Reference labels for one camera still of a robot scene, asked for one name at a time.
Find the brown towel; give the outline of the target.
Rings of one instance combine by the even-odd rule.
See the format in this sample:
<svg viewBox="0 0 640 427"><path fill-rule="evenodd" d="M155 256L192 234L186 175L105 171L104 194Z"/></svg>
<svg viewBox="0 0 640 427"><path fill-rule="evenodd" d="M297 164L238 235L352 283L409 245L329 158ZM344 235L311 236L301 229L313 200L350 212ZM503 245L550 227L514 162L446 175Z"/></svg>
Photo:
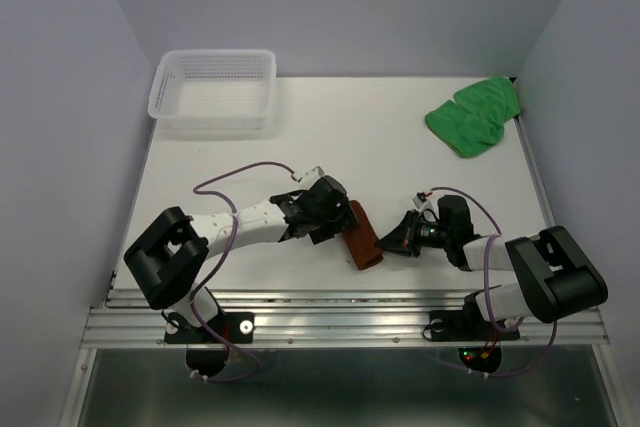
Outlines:
<svg viewBox="0 0 640 427"><path fill-rule="evenodd" d="M359 271L367 270L382 262L383 250L376 246L379 238L363 208L357 200L351 200L358 225L342 233L343 241Z"/></svg>

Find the green towel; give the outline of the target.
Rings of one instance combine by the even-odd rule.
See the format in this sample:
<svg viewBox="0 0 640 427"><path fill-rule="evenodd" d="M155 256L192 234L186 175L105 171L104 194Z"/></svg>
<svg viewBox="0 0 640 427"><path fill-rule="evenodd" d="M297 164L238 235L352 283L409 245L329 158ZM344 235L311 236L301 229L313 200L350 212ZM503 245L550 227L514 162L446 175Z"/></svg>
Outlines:
<svg viewBox="0 0 640 427"><path fill-rule="evenodd" d="M426 114L427 128L459 157L478 157L498 145L505 124L521 113L514 83L492 77L457 91Z"/></svg>

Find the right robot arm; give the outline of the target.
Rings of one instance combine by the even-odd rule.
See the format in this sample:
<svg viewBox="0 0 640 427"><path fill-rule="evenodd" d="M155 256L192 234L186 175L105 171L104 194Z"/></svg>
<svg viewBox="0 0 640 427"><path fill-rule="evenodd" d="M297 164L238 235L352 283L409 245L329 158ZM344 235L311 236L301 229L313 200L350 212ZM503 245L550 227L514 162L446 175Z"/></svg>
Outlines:
<svg viewBox="0 0 640 427"><path fill-rule="evenodd" d="M458 189L437 191L437 201L430 192L417 193L413 209L376 243L403 257L440 249L452 266L482 274L482 288L467 295L462 308L430 311L429 340L517 340L526 318L553 324L607 300L604 278L566 228L552 226L513 239L499 229L482 236L470 211L477 200Z"/></svg>

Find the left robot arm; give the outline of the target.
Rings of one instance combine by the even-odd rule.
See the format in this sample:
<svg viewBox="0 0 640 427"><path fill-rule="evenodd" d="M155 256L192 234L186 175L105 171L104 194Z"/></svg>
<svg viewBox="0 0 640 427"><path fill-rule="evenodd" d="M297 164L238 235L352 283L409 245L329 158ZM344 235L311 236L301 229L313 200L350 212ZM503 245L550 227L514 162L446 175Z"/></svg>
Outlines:
<svg viewBox="0 0 640 427"><path fill-rule="evenodd" d="M223 264L235 249L306 236L318 244L360 225L345 188L320 175L302 189L242 210L188 215L179 207L167 208L128 247L123 260L149 307L178 315L177 330L191 331L202 341L230 342L243 333L226 321L206 288L213 275L197 280L208 260L216 257Z"/></svg>

